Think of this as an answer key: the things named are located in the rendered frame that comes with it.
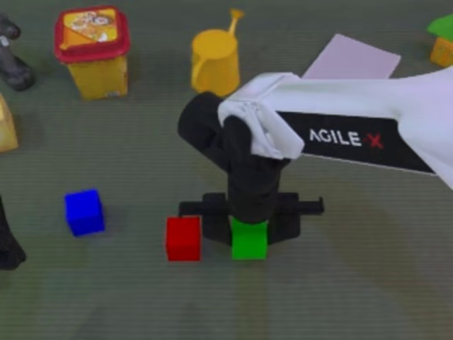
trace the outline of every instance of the yellow mug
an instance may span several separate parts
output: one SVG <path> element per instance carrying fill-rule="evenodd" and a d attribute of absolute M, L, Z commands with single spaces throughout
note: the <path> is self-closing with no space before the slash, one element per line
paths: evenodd
<path fill-rule="evenodd" d="M 197 92 L 226 96 L 239 86 L 238 42 L 234 33 L 243 15 L 243 11 L 232 9 L 228 31 L 205 30 L 193 39 L 191 84 Z"/>

